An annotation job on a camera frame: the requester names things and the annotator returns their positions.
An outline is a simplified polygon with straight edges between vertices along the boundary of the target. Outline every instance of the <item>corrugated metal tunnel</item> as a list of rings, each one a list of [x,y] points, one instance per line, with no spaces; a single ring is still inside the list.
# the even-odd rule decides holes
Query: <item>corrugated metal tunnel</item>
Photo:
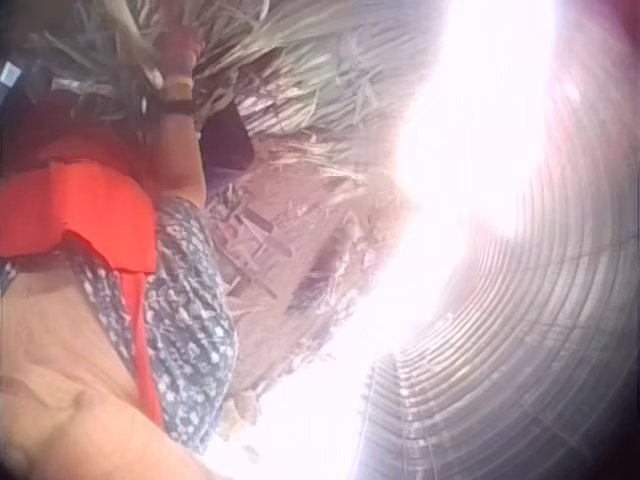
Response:
[[[637,57],[594,15],[563,12],[517,233],[477,224],[439,314],[372,368],[354,478],[585,478],[637,422]]]

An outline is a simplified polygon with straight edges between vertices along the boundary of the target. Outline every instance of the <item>bright sunlight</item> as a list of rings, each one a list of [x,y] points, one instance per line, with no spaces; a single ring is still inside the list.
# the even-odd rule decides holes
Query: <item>bright sunlight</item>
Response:
[[[238,480],[349,477],[360,432],[360,393],[377,353],[424,321],[464,252],[466,219],[503,235],[518,195],[542,160],[554,45],[552,0],[456,2],[441,58],[400,139],[398,179],[419,206],[374,293],[319,362],[264,399],[252,432],[261,461]]]

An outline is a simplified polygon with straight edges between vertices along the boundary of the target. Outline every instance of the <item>black wristband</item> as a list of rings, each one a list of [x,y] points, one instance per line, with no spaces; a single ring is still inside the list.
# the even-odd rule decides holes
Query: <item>black wristband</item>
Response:
[[[172,100],[160,104],[160,112],[164,115],[178,114],[193,117],[196,114],[196,104],[193,100]]]

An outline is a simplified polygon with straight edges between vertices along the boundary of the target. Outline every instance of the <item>blue patterned fabric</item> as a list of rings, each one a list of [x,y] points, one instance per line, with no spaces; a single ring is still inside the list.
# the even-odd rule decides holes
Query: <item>blue patterned fabric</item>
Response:
[[[200,210],[186,200],[156,204],[158,270],[146,290],[146,329],[153,376],[167,433],[194,453],[203,453],[231,380],[237,337],[224,306],[211,238]],[[129,315],[116,272],[65,245],[113,347],[135,375]],[[0,292],[18,272],[0,258]]]

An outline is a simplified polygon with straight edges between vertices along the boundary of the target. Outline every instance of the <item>red scarf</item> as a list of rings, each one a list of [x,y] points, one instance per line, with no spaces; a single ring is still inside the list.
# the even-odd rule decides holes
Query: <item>red scarf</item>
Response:
[[[0,257],[46,253],[72,234],[119,272],[132,322],[140,403],[163,428],[144,328],[146,277],[156,271],[155,215],[149,196],[130,177],[101,163],[49,162],[3,181],[0,226]]]

